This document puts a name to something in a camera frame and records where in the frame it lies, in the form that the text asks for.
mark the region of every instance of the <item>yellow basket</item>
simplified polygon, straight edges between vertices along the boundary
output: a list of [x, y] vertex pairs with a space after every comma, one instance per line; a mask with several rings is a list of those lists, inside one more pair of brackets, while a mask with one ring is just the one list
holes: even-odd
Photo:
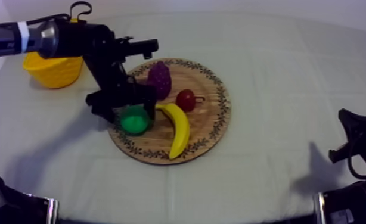
[[82, 64], [82, 57], [43, 59], [38, 53], [31, 52], [24, 59], [23, 68], [41, 85], [62, 88], [78, 79]]

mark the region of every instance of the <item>round wooden tray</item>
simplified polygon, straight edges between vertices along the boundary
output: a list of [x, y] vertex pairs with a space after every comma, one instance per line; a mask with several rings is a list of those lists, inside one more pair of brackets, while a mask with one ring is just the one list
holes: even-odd
[[174, 129], [172, 122], [161, 111], [156, 111], [153, 128], [141, 136], [127, 136], [118, 125], [108, 131], [120, 150], [136, 160], [156, 165], [185, 163], [209, 151], [225, 133], [231, 113], [229, 94], [211, 70], [185, 59], [152, 60], [134, 68], [129, 74], [135, 76], [138, 83], [145, 83], [149, 69], [158, 61], [169, 67], [172, 76], [172, 91], [159, 104], [175, 102], [177, 94], [183, 89], [191, 89], [196, 96], [206, 99], [187, 113], [190, 138], [184, 152], [174, 160], [169, 159]]

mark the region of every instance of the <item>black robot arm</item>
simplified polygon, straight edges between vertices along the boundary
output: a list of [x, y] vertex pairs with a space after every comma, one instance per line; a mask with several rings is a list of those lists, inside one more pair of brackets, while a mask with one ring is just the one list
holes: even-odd
[[105, 25], [78, 20], [70, 22], [65, 14], [47, 17], [37, 28], [29, 23], [0, 24], [0, 56], [38, 52], [42, 58], [83, 56], [100, 90], [89, 94], [86, 103], [92, 113], [114, 122], [113, 109], [124, 105], [144, 104], [154, 119], [156, 90], [153, 86], [137, 84], [123, 68], [126, 57], [142, 54], [152, 57], [158, 41], [130, 43], [130, 37], [115, 38]]

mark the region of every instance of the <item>white tablecloth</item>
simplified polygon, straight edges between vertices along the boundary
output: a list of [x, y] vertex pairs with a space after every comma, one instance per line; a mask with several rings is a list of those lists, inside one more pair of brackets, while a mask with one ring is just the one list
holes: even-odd
[[[73, 85], [41, 88], [8, 57], [0, 72], [0, 176], [60, 201], [63, 218], [103, 223], [253, 223], [307, 214], [311, 196], [355, 181], [328, 150], [346, 141], [337, 112], [366, 115], [366, 33], [253, 14], [167, 14], [96, 21], [157, 38], [154, 58], [194, 60], [229, 90], [221, 141], [186, 164], [157, 167], [119, 151]], [[142, 57], [131, 57], [127, 70]], [[366, 173], [360, 159], [354, 161]]]

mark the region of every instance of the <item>yellow banana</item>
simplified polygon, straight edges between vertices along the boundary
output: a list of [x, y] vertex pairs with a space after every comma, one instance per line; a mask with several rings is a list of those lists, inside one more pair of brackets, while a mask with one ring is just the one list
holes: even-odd
[[190, 125], [186, 114], [176, 104], [157, 104], [155, 109], [162, 110], [175, 126], [175, 138], [169, 152], [169, 159], [173, 160], [186, 148], [190, 135]]

